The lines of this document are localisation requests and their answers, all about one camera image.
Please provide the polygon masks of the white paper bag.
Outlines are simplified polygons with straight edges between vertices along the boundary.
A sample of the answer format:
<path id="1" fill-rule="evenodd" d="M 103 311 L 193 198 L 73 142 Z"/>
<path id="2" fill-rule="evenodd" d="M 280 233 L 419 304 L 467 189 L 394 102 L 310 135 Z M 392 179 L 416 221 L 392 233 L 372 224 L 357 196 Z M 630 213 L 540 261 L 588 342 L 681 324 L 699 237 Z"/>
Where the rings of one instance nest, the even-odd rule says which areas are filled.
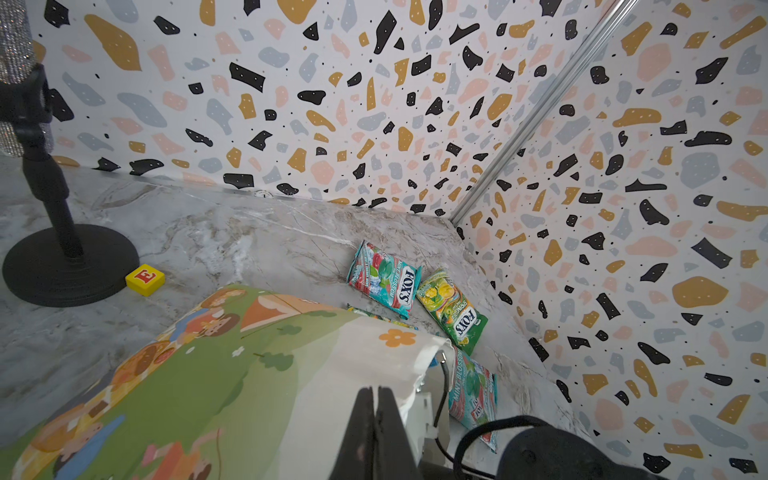
<path id="1" fill-rule="evenodd" d="M 407 420 L 450 342 L 299 297 L 220 289 L 1 451 L 5 479 L 326 479 L 357 394 Z"/>

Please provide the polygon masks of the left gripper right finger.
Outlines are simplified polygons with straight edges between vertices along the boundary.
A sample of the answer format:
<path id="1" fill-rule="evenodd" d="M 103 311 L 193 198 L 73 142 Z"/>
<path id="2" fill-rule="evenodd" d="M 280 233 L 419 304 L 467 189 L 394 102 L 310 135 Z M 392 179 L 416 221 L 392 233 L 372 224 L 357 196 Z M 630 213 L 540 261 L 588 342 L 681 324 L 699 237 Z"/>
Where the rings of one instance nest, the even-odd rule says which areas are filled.
<path id="1" fill-rule="evenodd" d="M 378 388 L 375 478 L 383 480 L 420 478 L 393 391 L 388 387 Z"/>

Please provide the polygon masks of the red green Fox's candy bag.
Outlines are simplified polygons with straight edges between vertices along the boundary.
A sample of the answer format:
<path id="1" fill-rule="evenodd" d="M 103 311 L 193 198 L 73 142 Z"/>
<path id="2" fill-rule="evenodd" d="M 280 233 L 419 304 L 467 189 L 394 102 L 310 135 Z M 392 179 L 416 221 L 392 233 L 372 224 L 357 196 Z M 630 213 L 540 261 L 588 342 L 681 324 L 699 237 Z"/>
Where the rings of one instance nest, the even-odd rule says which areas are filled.
<path id="1" fill-rule="evenodd" d="M 355 290 L 408 319 L 422 268 L 415 267 L 363 240 L 347 274 L 346 282 Z"/>

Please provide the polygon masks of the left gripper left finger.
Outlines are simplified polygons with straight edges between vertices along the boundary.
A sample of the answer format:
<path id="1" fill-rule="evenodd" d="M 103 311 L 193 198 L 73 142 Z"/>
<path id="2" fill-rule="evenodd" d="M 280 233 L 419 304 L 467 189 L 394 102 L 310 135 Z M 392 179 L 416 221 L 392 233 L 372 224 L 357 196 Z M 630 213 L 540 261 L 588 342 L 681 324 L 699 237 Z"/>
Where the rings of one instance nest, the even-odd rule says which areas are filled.
<path id="1" fill-rule="evenodd" d="M 374 478 L 374 409 L 371 387 L 356 397 L 344 437 L 344 478 Z"/>

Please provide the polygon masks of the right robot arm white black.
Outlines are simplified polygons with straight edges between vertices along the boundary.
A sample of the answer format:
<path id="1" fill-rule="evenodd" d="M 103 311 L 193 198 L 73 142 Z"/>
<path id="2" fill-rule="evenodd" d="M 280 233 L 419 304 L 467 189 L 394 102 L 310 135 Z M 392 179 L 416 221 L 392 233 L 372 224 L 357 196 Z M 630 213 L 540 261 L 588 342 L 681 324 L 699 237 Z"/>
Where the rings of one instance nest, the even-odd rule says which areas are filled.
<path id="1" fill-rule="evenodd" d="M 612 461 L 591 443 L 533 416 L 519 415 L 480 425 L 462 437 L 452 461 L 457 479 L 465 479 L 466 450 L 479 437 L 520 428 L 505 447 L 496 479 L 656 479 L 652 472 Z"/>

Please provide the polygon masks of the yellow green Fox's candy bag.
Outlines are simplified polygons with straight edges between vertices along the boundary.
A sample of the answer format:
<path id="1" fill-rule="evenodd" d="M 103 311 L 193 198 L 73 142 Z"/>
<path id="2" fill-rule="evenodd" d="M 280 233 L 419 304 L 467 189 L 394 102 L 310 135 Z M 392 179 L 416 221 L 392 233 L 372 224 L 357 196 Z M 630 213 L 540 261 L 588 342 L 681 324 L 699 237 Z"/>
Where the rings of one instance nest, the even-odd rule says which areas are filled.
<path id="1" fill-rule="evenodd" d="M 444 269 L 424 279 L 416 296 L 453 344 L 471 356 L 488 318 L 480 313 Z"/>

